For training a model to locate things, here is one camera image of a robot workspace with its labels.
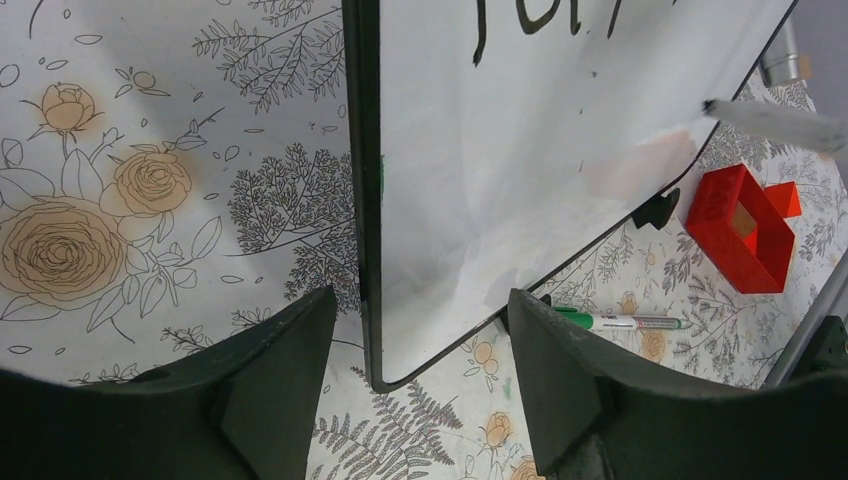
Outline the black capped whiteboard marker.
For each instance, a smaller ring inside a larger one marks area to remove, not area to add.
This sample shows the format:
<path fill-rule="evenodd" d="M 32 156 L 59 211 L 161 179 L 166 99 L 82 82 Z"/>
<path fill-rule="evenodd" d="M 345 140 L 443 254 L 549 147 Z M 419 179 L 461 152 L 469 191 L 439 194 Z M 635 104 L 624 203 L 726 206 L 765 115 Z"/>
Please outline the black capped whiteboard marker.
<path fill-rule="evenodd" d="M 746 134 L 834 155 L 847 147 L 847 122 L 816 112 L 759 101 L 705 100 L 705 116 Z"/>

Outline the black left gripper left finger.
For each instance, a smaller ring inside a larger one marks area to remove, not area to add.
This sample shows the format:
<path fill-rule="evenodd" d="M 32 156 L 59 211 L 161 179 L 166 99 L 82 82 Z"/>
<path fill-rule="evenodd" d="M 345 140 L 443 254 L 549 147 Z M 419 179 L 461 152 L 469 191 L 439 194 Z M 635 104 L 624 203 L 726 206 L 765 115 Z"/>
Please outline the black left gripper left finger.
<path fill-rule="evenodd" d="M 125 383 L 1 374 L 5 479 L 302 479 L 336 321 L 331 287 Z"/>

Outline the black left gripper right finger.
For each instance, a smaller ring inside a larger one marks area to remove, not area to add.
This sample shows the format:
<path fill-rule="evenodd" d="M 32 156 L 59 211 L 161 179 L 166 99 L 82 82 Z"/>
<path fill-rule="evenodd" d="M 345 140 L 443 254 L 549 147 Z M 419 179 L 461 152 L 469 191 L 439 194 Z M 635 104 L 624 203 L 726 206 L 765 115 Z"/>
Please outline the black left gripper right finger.
<path fill-rule="evenodd" d="M 524 290 L 508 301 L 537 472 L 549 479 L 843 479 L 847 373 L 751 390 L 649 361 Z"/>

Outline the small black-framed whiteboard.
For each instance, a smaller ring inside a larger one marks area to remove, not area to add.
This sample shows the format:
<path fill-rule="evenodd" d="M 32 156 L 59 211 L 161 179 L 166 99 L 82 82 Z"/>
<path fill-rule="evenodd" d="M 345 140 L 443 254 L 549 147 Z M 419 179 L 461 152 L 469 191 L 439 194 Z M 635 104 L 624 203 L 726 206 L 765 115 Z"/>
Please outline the small black-framed whiteboard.
<path fill-rule="evenodd" d="M 693 166 L 791 1 L 346 1 L 371 386 L 393 391 Z"/>

